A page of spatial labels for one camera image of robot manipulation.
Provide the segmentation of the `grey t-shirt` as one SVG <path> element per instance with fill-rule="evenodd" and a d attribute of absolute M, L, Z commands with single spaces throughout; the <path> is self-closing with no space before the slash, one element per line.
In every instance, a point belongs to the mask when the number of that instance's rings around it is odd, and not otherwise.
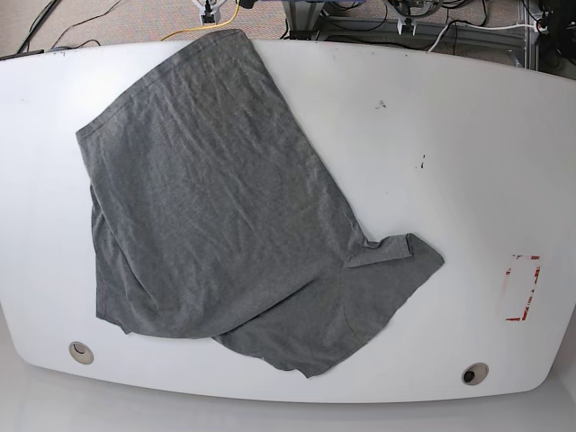
<path fill-rule="evenodd" d="M 76 139 L 95 314 L 125 333 L 212 338 L 318 376 L 444 263 L 413 234 L 366 238 L 243 31 L 180 49 Z"/>

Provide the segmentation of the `red tape rectangle marking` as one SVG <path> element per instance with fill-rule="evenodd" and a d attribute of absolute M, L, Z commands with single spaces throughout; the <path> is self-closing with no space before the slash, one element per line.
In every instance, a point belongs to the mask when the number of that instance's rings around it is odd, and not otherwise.
<path fill-rule="evenodd" d="M 542 259 L 540 256 L 513 255 L 505 273 L 502 314 L 506 322 L 527 319 L 535 295 Z"/>

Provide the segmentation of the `aluminium frame stand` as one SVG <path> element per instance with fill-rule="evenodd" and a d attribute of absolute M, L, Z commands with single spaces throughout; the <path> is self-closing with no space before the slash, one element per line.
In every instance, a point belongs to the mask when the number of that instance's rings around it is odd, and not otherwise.
<path fill-rule="evenodd" d="M 467 1 L 385 1 L 375 18 L 349 13 L 360 1 L 282 1 L 286 30 L 283 36 L 303 41 L 351 41 L 413 50 L 433 51 L 445 44 L 452 53 L 459 46 L 501 50 L 517 66 L 538 70 L 540 28 L 528 10 L 520 9 L 518 23 L 490 27 L 448 15 L 443 22 L 431 22 L 437 13 L 467 6 Z"/>

